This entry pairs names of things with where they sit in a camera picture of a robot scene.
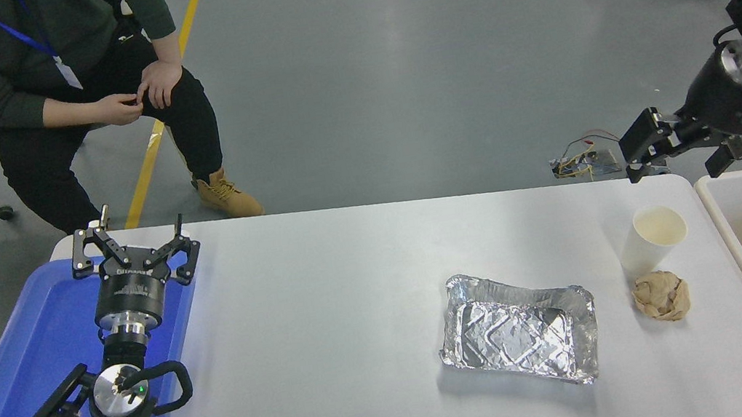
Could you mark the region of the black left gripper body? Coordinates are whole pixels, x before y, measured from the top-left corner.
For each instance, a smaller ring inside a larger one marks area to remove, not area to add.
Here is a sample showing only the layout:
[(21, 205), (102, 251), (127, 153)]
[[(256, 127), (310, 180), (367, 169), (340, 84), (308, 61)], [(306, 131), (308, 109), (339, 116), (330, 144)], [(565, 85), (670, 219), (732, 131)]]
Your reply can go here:
[(153, 269), (124, 268), (117, 264), (98, 267), (102, 282), (95, 310), (96, 325), (113, 330), (126, 320), (153, 325), (162, 322), (165, 285), (169, 279), (167, 261)]

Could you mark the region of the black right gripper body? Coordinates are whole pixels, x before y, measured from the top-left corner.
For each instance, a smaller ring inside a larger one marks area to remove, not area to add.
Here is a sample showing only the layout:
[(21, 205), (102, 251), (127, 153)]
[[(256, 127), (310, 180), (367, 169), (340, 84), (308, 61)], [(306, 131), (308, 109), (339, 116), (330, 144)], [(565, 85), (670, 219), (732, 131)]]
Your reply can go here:
[(742, 134), (742, 45), (714, 50), (679, 110), (710, 130)]

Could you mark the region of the seated person's right hand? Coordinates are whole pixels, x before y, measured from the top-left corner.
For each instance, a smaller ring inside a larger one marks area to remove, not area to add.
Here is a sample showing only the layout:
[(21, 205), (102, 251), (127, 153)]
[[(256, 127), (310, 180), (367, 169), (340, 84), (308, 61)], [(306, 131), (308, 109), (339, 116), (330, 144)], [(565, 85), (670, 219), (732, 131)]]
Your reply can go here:
[(128, 125), (136, 121), (143, 112), (140, 96), (133, 93), (106, 95), (96, 103), (103, 124)]

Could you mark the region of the seated person's left hand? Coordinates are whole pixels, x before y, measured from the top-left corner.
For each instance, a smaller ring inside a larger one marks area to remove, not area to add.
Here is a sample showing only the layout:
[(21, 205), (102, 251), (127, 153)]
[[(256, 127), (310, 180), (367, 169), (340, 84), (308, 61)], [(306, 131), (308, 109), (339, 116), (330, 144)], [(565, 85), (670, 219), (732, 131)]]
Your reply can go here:
[(171, 106), (172, 91), (183, 75), (180, 61), (155, 60), (148, 64), (141, 73), (140, 85), (137, 89), (136, 103), (143, 105), (146, 100), (154, 109), (163, 109)]

